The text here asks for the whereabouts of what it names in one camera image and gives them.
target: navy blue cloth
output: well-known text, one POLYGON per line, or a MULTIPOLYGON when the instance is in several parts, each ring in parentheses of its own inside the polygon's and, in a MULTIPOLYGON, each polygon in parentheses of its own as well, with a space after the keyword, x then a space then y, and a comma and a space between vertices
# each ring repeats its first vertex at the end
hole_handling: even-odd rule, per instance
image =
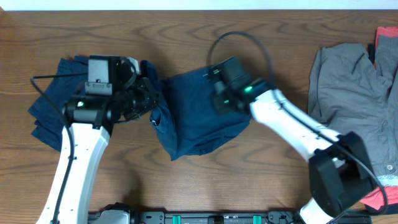
MULTIPOLYGON (((148 61, 140 64, 154 87, 161 90, 163 99, 152 110, 150 120, 160 143, 172 160, 182 155, 202 155, 214 151, 235 138, 249 124, 250 116, 229 113, 218 115, 212 102, 213 84, 203 68, 184 75, 158 81, 155 67, 148 61)), ((57 75, 88 71, 88 58, 61 59, 57 75)), ((56 78, 45 93, 61 109, 76 88, 87 81, 87 76, 56 78)), ((37 121, 32 135, 60 151, 63 124, 51 106, 40 97, 29 113, 37 121)))
MULTIPOLYGON (((57 75, 66 75, 71 73, 83 73, 88 71, 88 58, 75 56, 74 60, 61 59, 57 75)), ((54 78, 49 87, 45 90, 45 94, 62 109, 64 104, 70 99, 72 94, 80 83, 87 80, 87 75, 79 77, 54 78)), ((58 114, 40 97, 29 108, 28 112, 34 116, 36 128, 32 131, 32 135, 57 151, 61 151, 62 146, 62 128, 63 124, 58 114)))
POLYGON ((159 81, 164 100, 152 110, 150 120, 172 161, 213 152, 249 125, 249 115, 217 113, 207 71, 202 68, 159 81))

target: wooden table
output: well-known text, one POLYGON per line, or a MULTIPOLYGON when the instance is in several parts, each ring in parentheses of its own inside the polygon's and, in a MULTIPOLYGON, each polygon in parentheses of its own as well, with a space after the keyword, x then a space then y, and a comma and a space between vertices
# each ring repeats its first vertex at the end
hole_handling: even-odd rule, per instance
MULTIPOLYGON (((148 59, 163 78, 204 66, 210 44, 231 30, 258 36, 272 54, 285 95, 305 110, 317 50, 373 42, 377 26, 398 25, 398 11, 5 12, 0 17, 0 223, 34 223, 46 202, 59 153, 30 135, 38 94, 32 75, 54 74, 61 57, 116 54, 148 59)), ((258 49, 239 38, 214 60, 242 56, 266 77, 258 49)), ((43 88, 48 82, 40 81, 43 88)), ((252 122, 205 156, 175 162, 149 115, 116 125, 91 199, 169 211, 300 208, 310 198, 307 165, 278 135, 252 122)), ((398 223, 398 216, 374 219, 398 223)))

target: gray shirt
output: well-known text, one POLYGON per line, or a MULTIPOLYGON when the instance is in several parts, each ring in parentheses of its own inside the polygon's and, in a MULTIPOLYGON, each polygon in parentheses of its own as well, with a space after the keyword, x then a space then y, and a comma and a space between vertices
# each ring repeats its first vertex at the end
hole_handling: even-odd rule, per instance
POLYGON ((375 174, 395 178, 398 38, 380 36, 375 65, 361 44, 319 50, 310 75, 308 114, 341 134, 360 135, 375 174))

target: black cable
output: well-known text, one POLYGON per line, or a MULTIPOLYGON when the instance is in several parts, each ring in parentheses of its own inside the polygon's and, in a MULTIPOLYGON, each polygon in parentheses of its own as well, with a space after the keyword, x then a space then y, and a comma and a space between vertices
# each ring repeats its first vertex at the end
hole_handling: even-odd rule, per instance
POLYGON ((65 175, 63 176, 62 185, 61 185, 60 193, 58 194, 57 203, 55 204, 54 215, 52 218, 53 224, 58 224, 58 214, 59 214, 59 209, 61 206, 62 195, 63 195, 63 192, 65 191, 65 186, 67 184, 70 169, 72 168, 72 162, 75 157, 75 145, 73 143, 72 134, 69 130, 70 124, 67 121, 67 118, 62 114, 62 112, 58 108, 58 106, 56 106, 56 104, 39 88, 39 86, 37 86, 37 84, 35 83, 35 79, 38 79, 38 78, 65 78, 65 77, 75 77, 75 76, 80 76, 80 75, 87 75, 87 72, 74 73, 74 74, 68 74, 68 75, 41 75, 41 76, 33 76, 30 78, 30 83, 33 85, 33 87, 40 93, 41 96, 43 96, 43 98, 49 103, 49 105, 59 115, 63 125, 65 125, 65 129, 67 130, 68 137, 69 137, 69 143, 70 143, 70 155, 68 158, 69 161, 68 161, 67 169, 65 171, 65 175))
POLYGON ((129 119, 129 120, 124 119, 124 120, 122 120, 122 121, 115 121, 115 124, 126 124, 126 123, 130 123, 130 122, 132 122, 132 121, 135 121, 135 120, 137 119, 136 117, 138 117, 138 119, 141 119, 141 116, 140 116, 139 114, 136 114, 136 115, 134 116, 133 119, 129 119))
POLYGON ((283 102, 281 102, 278 98, 278 96, 276 95, 275 89, 276 89, 276 82, 275 82, 275 73, 274 73, 274 69, 272 68, 272 61, 271 58, 267 52, 267 49, 265 48, 265 46, 261 43, 261 41, 259 39, 257 39, 255 36, 250 35, 248 33, 245 32, 241 32, 241 31, 232 31, 232 32, 227 32, 223 35, 221 35, 210 47, 208 55, 207 55, 207 59, 206 59, 206 65, 209 67, 209 72, 208 74, 210 74, 210 65, 211 65, 211 55, 214 51, 214 48, 216 47, 216 44, 223 38, 225 38, 226 36, 229 35, 241 35, 243 37, 248 38, 249 40, 251 40, 253 43, 255 43, 261 50, 267 65, 268 65, 268 71, 269 71, 269 84, 271 84, 270 88, 272 90, 272 95, 275 98, 276 102, 280 105, 280 107, 287 113, 289 114, 291 117, 293 117, 296 121, 298 121, 299 123, 301 123, 302 125, 304 125, 306 128, 308 128, 309 130, 311 130, 312 132, 314 132, 316 135, 318 135, 319 137, 323 138, 324 140, 328 141, 330 144, 332 144, 333 146, 335 146, 337 148, 337 150, 339 150, 342 154, 344 154, 346 157, 348 157, 349 159, 355 161, 355 163, 357 163, 359 166, 361 166, 370 176, 371 178, 376 182, 377 186, 380 188, 380 191, 383 195, 383 199, 384 199, 384 208, 383 210, 381 210, 380 212, 358 212, 361 213, 363 215, 383 215, 387 212, 388 209, 388 197, 386 194, 386 190, 384 189, 384 186, 380 183, 380 181, 377 179, 377 177, 369 170, 368 167, 366 167, 365 164, 363 164, 356 156, 354 156, 352 153, 350 153, 349 151, 347 151, 345 148, 341 147, 340 145, 336 144, 336 142, 334 142, 332 139, 328 138, 327 136, 325 136, 324 134, 322 134, 321 131, 311 127, 309 124, 307 124, 306 122, 302 121, 300 118, 298 118, 296 115, 294 115, 292 112, 290 112, 284 105, 283 102))
POLYGON ((337 217, 335 217, 334 219, 330 220, 327 224, 334 224, 336 223, 340 218, 343 218, 343 216, 346 215, 346 212, 342 212, 340 215, 338 215, 337 217))
POLYGON ((128 64, 130 66, 130 68, 132 68, 134 71, 130 77, 129 80, 127 80, 127 82, 123 83, 123 89, 127 90, 135 81, 137 78, 137 70, 136 67, 134 66, 133 63, 131 63, 131 61, 126 58, 126 57, 121 57, 120 60, 122 60, 123 62, 125 62, 126 64, 128 64))

